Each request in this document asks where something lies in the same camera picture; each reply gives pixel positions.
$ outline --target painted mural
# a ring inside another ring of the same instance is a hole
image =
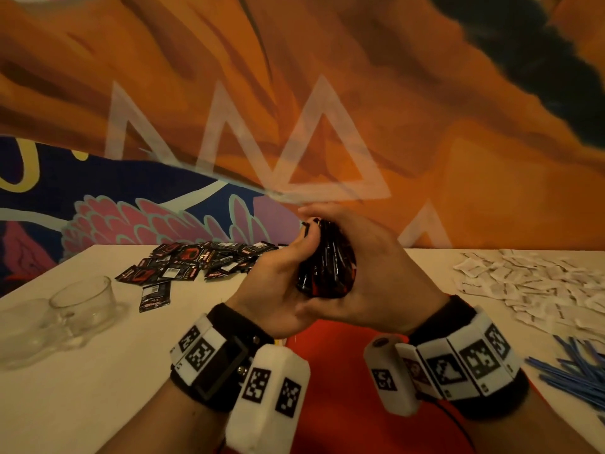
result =
[[[286,240],[310,201],[405,246],[605,249],[605,0],[0,0],[0,35],[4,245],[47,254],[6,276]]]
[[[0,138],[0,294],[94,244],[289,243],[300,221],[246,188],[151,161]]]

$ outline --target wristband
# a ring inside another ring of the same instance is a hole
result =
[[[187,357],[196,344],[208,337],[214,340],[210,346],[216,344],[217,347],[213,347],[216,350],[199,371],[191,370]],[[173,358],[170,380],[202,405],[218,412],[230,412],[256,351],[273,343],[275,340],[254,322],[221,303],[212,308],[207,318],[202,316],[170,351],[171,357],[178,356]]]
[[[500,365],[489,374],[489,385],[485,383],[488,374],[473,374],[468,358],[467,362],[463,358],[462,351],[468,350],[468,341],[473,341],[473,334],[475,338],[478,334],[485,339],[481,346],[486,347],[490,359],[496,359]],[[460,375],[458,380],[450,380],[444,385],[444,382],[438,382],[434,373],[429,373],[431,387],[441,389],[466,419],[481,421],[506,417],[521,406],[529,393],[529,380],[502,334],[480,308],[473,309],[457,295],[450,297],[450,301],[409,339],[412,346],[418,347],[417,356],[425,369],[430,370],[431,364],[434,369],[436,359],[442,363],[449,360],[453,371]]]

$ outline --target right hand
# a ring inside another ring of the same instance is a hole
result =
[[[357,273],[344,298],[312,298],[297,305],[297,315],[408,335],[448,302],[386,228],[336,204],[313,204],[298,212],[340,226],[355,252]]]

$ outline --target white table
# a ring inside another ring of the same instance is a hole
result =
[[[49,297],[84,278],[111,278],[148,255],[152,246],[93,246],[0,299],[0,308]],[[459,250],[411,249],[410,256],[448,293],[456,293],[451,267]],[[493,251],[482,251],[490,254]],[[605,252],[540,252],[570,256],[579,264],[605,271]],[[125,318],[94,337],[83,349],[57,352],[24,369],[0,372],[0,451],[11,454],[94,453],[167,379],[168,351],[201,313],[227,300],[244,275],[230,280],[172,284],[172,303],[139,313],[140,287],[114,282]],[[512,319],[501,301],[466,296],[481,305],[519,356],[549,363],[564,357],[546,333]],[[579,400],[544,385],[538,373],[523,367],[551,406],[598,450],[605,453],[605,427]]]

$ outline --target forearm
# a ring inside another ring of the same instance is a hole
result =
[[[533,390],[510,416],[465,426],[478,454],[597,453]]]
[[[210,453],[223,438],[228,416],[193,401],[168,380],[97,454]]]

